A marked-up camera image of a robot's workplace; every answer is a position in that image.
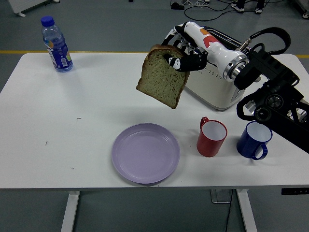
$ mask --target purple plate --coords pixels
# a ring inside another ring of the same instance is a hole
[[[172,133],[157,124],[143,123],[125,129],[112,147],[112,162],[126,179],[151,184],[171,175],[180,148]]]

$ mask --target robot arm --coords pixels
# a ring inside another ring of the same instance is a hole
[[[263,33],[274,33],[285,42],[285,48],[265,52],[263,44],[257,44],[248,55],[242,53],[252,38]],[[200,63],[210,62],[217,66],[219,75],[226,81],[234,81],[238,89],[250,86],[260,75],[268,81],[256,92],[244,97],[237,105],[237,114],[243,120],[256,120],[309,153],[305,138],[309,137],[309,105],[295,89],[299,78],[289,68],[271,55],[281,54],[290,45],[290,37],[280,28],[269,28],[252,35],[238,50],[228,50],[214,36],[194,22],[187,22],[170,31],[162,45],[176,37],[174,46],[186,51],[188,56],[176,60],[166,56],[176,70],[201,70]],[[244,106],[252,113],[245,115]]]

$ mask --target mug handle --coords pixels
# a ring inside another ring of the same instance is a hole
[[[208,122],[208,121],[209,121],[209,119],[207,117],[202,117],[199,128],[202,129],[202,126],[204,125],[204,123]]]
[[[255,153],[254,153],[254,154],[252,154],[252,156],[251,156],[252,159],[254,159],[254,160],[262,160],[262,159],[264,159],[265,156],[267,155],[268,149],[267,149],[267,147],[266,147],[266,144],[265,144],[265,143],[262,143],[260,146],[262,147],[263,154],[261,155],[260,158],[257,158],[257,157],[255,156]]]

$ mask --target gray floor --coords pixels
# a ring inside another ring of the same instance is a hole
[[[226,4],[211,0],[210,6],[223,9]],[[254,7],[253,1],[246,4],[248,11]],[[60,4],[40,4],[24,13],[25,18],[16,16],[8,1],[0,0],[0,51],[4,51],[0,52],[0,89],[25,53],[9,51],[45,50],[40,24],[44,15],[55,18],[71,51],[148,51],[175,25],[191,21],[183,11],[171,10],[168,0],[61,0]],[[198,20],[221,14],[208,8],[192,8],[186,13]],[[239,41],[266,27],[284,28],[292,39],[287,53],[307,55],[300,61],[309,72],[309,21],[301,15],[292,0],[283,0],[268,3],[261,15],[228,12],[198,23]],[[266,50],[282,46],[276,37],[260,40]],[[0,231],[60,231],[67,197],[65,191],[0,191]],[[259,232],[309,230],[308,195],[281,196],[280,188],[265,188],[251,189],[249,197]],[[211,203],[209,190],[203,188],[82,192],[74,231],[225,231],[228,210],[228,204]],[[244,231],[235,192],[228,231]]]

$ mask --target blue mug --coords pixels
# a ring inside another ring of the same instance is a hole
[[[262,160],[268,153],[266,144],[272,138],[272,131],[268,127],[253,121],[247,124],[240,140],[237,142],[237,151],[244,157],[253,160]]]

